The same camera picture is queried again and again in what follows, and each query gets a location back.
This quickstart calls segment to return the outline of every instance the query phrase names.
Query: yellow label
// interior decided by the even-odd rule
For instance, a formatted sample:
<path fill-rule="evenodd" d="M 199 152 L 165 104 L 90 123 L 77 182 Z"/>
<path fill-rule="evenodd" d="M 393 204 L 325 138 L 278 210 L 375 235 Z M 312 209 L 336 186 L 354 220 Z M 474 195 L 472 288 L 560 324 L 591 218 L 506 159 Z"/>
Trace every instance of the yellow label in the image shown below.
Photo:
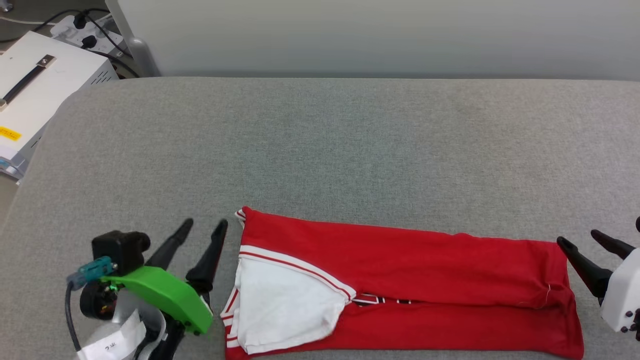
<path fill-rule="evenodd" d="M 22 136 L 22 134 L 16 133 L 11 129 L 7 129 L 6 127 L 0 126 L 0 136 L 4 136 L 5 138 L 16 142 Z"/>

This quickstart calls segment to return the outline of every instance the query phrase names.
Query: red fabric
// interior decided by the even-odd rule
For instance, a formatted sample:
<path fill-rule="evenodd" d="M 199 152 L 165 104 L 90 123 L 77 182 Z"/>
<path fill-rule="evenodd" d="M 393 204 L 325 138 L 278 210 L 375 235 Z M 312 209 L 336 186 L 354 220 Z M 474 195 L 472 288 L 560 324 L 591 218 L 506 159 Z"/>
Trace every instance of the red fabric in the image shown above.
<path fill-rule="evenodd" d="M 242 245 L 304 260 L 356 290 L 411 304 L 349 303 L 319 349 L 532 350 L 582 359 L 566 258 L 552 242 L 310 222 L 243 208 Z M 228 360 L 246 359 L 241 347 Z"/>

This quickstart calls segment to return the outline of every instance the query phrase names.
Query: gray wall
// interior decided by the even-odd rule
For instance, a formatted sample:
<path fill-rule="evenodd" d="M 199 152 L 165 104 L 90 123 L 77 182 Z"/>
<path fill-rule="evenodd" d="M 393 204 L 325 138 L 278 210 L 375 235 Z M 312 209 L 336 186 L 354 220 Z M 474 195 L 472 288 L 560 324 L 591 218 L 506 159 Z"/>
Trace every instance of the gray wall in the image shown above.
<path fill-rule="evenodd" d="M 164 76 L 640 80 L 638 0 L 107 3 Z"/>

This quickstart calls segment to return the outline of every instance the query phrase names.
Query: gray fabric surface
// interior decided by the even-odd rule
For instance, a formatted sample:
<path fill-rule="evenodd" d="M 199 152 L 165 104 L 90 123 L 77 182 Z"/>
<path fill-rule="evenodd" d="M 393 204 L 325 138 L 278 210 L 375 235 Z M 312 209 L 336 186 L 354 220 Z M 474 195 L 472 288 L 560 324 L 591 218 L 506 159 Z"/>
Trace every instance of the gray fabric surface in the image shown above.
<path fill-rule="evenodd" d="M 2 358 L 68 359 L 64 278 L 90 240 L 144 231 L 155 249 L 186 217 L 184 276 L 242 205 L 309 220 L 554 241 L 620 260 L 598 228 L 640 245 L 640 84 L 613 81 L 207 79 L 116 81 L 72 95 L 38 145 L 1 234 Z M 212 293 L 232 287 L 231 221 Z M 570 269 L 586 359 L 631 359 Z M 81 341 L 97 323 L 79 314 Z M 525 327 L 527 324 L 514 324 Z M 476 336 L 478 323 L 452 336 Z M 222 359 L 223 327 L 177 359 Z M 334 351 L 282 359 L 550 359 L 534 352 Z"/>

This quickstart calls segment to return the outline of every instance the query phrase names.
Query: green plastic bracket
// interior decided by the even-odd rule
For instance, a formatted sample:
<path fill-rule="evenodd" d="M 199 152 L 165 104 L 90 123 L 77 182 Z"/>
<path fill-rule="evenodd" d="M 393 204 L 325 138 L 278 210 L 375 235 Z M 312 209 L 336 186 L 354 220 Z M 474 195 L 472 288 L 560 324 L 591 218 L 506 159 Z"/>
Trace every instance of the green plastic bracket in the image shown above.
<path fill-rule="evenodd" d="M 149 304 L 181 322 L 187 332 L 205 334 L 213 315 L 198 293 L 161 268 L 143 266 L 125 276 L 104 276 L 101 281 L 122 284 Z"/>

